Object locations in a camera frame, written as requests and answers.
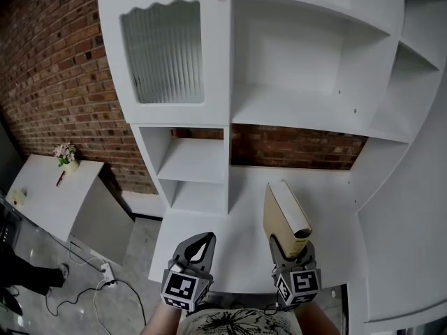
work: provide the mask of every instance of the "graphic print shirt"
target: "graphic print shirt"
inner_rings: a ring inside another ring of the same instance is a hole
[[[265,315],[258,309],[203,310],[179,324],[177,335],[302,335],[293,312]]]

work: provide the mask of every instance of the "frosted glass panel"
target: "frosted glass panel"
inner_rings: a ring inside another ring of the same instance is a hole
[[[122,17],[129,68],[141,103],[202,103],[200,4],[177,1]]]

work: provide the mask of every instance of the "power strip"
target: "power strip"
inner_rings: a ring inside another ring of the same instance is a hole
[[[104,279],[107,282],[111,282],[115,280],[115,277],[113,276],[112,267],[108,263],[104,263],[101,265],[101,269],[103,270]],[[110,284],[110,287],[114,288],[117,284]]]

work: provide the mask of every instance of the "sneaker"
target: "sneaker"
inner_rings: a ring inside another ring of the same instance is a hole
[[[62,263],[61,265],[59,265],[59,269],[62,272],[62,276],[64,277],[64,283],[65,283],[65,281],[68,278],[68,275],[70,274],[70,268],[66,263]]]

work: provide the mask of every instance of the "white desk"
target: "white desk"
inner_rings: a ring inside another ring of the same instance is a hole
[[[80,161],[73,174],[65,174],[56,158],[31,155],[17,175],[6,200],[17,189],[27,198],[14,206],[21,214],[62,241],[122,264],[133,221],[98,177],[104,163]]]
[[[287,181],[309,217],[323,287],[348,283],[361,274],[362,235],[348,172],[232,167],[229,215],[173,209],[166,212],[149,279],[161,282],[163,270],[181,241],[212,231],[217,238],[211,269],[213,291],[275,292],[271,277],[273,261],[263,229],[263,201],[268,182],[281,179]]]

